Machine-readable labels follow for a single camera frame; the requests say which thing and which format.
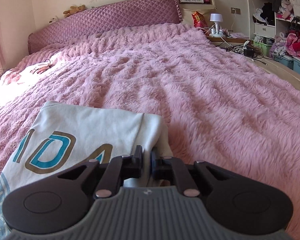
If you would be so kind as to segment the purple quilted headboard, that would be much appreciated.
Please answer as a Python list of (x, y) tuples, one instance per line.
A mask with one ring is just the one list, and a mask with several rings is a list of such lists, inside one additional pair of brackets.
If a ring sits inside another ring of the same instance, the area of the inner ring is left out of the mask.
[(53, 43), (125, 27), (182, 22), (177, 0), (126, 0), (78, 12), (28, 37), (29, 54)]

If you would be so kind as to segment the brown teddy bear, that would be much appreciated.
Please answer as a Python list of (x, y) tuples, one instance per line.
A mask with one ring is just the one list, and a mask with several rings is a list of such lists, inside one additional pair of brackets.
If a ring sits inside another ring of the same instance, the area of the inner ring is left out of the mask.
[(66, 10), (63, 12), (64, 18), (67, 18), (71, 15), (74, 15), (76, 13), (85, 11), (87, 8), (85, 5), (80, 5), (79, 7), (71, 6), (69, 10)]

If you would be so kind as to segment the white open wardrobe shelves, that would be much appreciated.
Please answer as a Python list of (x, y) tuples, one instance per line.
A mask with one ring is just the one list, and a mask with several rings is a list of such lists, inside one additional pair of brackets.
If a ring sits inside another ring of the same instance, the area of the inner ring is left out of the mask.
[(290, 0), (248, 0), (250, 37), (274, 40), (293, 28), (300, 31), (300, 17)]

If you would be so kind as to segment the white table lamp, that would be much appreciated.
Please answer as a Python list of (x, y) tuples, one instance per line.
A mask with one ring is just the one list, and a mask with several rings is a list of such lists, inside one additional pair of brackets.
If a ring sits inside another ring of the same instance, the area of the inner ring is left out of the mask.
[(214, 26), (211, 29), (210, 37), (224, 37), (221, 28), (221, 23), (223, 22), (223, 16), (217, 13), (211, 14), (210, 21), (214, 23)]

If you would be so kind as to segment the pink fluffy blanket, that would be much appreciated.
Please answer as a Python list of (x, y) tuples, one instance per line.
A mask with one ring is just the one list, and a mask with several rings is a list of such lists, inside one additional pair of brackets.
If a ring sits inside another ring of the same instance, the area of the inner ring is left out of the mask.
[[(52, 61), (43, 74), (32, 66)], [(0, 80), (0, 173), (47, 101), (157, 114), (173, 154), (284, 191), (300, 239), (300, 90), (182, 24), (121, 28), (53, 43)]]

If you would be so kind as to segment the beige bedside shelf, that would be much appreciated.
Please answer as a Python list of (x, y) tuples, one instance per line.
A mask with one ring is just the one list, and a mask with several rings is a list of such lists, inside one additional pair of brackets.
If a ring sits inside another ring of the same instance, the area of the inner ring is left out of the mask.
[(179, 3), (179, 8), (182, 16), (182, 24), (193, 25), (192, 14), (195, 11), (200, 12), (207, 23), (210, 22), (210, 14), (216, 10), (215, 0), (190, 0), (190, 2)]

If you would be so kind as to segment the red snack bag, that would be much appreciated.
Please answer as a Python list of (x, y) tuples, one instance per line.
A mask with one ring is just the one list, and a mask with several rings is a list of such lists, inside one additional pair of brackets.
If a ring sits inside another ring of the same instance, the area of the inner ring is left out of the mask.
[(208, 27), (204, 16), (200, 12), (195, 11), (192, 14), (192, 19), (193, 19), (193, 25), (194, 25), (195, 28), (203, 29), (203, 28)]

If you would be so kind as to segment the teal storage box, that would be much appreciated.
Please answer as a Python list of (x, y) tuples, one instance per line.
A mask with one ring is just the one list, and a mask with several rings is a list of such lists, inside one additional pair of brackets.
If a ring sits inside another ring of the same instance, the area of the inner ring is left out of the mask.
[(289, 69), (297, 72), (300, 74), (300, 58), (299, 57), (289, 57), (289, 56), (280, 56), (280, 55), (273, 55), (272, 58), (285, 65)]

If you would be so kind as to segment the white printed sweatshirt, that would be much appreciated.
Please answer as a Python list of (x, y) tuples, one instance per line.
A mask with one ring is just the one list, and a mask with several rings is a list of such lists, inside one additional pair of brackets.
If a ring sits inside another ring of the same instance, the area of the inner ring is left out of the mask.
[(0, 239), (10, 233), (2, 214), (3, 201), (10, 192), (83, 161), (95, 159), (105, 164), (131, 155), (137, 146), (143, 150), (142, 176), (124, 185), (156, 186), (149, 171), (152, 148), (162, 156), (172, 155), (168, 128), (161, 116), (46, 102), (0, 174)]

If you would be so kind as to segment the wooden bedside table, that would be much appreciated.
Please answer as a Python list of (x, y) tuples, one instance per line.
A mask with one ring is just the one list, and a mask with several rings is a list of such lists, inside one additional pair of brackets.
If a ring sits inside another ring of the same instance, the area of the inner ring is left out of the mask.
[(220, 37), (220, 36), (211, 36), (210, 34), (205, 35), (206, 38), (212, 42), (213, 44), (227, 44), (229, 46), (236, 46), (238, 44), (244, 44), (245, 42), (251, 43), (251, 40), (249, 38), (233, 38), (233, 37)]

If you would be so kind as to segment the small pink doll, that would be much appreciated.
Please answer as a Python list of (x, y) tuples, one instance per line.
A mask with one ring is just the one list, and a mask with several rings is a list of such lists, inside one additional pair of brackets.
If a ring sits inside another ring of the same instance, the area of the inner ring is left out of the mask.
[(46, 59), (44, 62), (37, 63), (32, 66), (30, 70), (31, 74), (43, 74), (43, 72), (47, 71), (52, 67), (52, 61), (50, 59)]

